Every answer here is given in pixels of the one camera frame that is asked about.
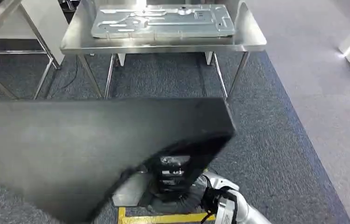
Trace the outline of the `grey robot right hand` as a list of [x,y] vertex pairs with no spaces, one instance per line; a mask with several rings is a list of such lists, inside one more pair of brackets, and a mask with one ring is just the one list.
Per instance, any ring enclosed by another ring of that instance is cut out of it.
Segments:
[[148,189],[151,175],[137,172],[128,177],[112,196],[116,207],[137,207]]

